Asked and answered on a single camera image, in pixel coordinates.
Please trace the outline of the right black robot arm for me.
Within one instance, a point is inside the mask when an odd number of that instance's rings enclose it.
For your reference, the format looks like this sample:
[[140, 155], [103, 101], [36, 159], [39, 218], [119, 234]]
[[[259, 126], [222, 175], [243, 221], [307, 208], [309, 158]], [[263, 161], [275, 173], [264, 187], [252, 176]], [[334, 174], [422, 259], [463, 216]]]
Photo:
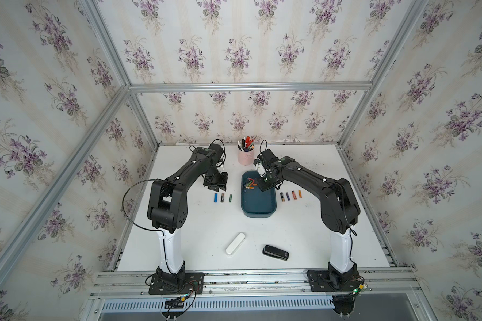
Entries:
[[355, 271], [351, 258], [353, 227], [361, 209], [351, 183], [344, 178], [322, 176], [289, 156], [279, 159], [270, 149], [262, 151], [253, 164], [259, 173], [257, 183], [261, 190], [279, 189], [289, 181], [319, 200], [321, 221], [331, 232], [329, 269], [340, 276], [352, 274]]

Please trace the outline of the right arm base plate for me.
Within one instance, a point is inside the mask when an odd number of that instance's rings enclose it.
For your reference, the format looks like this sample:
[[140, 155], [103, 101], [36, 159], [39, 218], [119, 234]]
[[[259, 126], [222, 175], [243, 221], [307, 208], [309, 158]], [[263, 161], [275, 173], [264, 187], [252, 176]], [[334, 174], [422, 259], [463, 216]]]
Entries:
[[364, 289], [365, 280], [359, 274], [356, 265], [344, 273], [329, 267], [328, 270], [308, 270], [306, 275], [312, 292], [349, 292], [350, 294], [358, 294]]

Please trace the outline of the teal plastic storage box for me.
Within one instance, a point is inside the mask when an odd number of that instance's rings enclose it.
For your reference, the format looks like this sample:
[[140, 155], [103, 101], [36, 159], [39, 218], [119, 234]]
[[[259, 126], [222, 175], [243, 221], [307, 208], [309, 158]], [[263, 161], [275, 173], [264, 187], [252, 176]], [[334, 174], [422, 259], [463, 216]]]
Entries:
[[241, 208], [249, 218], [268, 218], [277, 210], [275, 188], [262, 191], [258, 186], [257, 171], [246, 171], [242, 175]]

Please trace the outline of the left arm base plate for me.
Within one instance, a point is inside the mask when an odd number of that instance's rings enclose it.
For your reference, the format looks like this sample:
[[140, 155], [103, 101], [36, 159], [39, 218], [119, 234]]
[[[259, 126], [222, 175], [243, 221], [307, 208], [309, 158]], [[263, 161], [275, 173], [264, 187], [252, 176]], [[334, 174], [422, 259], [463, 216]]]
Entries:
[[154, 274], [147, 283], [148, 294], [201, 294], [204, 288], [204, 273], [185, 272], [184, 274], [170, 275], [163, 272]]

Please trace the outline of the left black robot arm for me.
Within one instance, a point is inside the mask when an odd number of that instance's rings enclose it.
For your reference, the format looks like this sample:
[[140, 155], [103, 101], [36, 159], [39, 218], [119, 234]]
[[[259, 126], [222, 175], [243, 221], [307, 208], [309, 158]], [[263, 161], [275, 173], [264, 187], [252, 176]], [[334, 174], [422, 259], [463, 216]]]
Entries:
[[162, 259], [158, 270], [162, 274], [173, 277], [185, 272], [180, 229], [188, 217], [188, 191], [199, 178], [210, 191], [226, 191], [228, 174], [219, 170], [225, 160], [223, 144], [213, 141], [209, 147], [193, 148], [173, 175], [153, 181], [147, 218], [159, 236]]

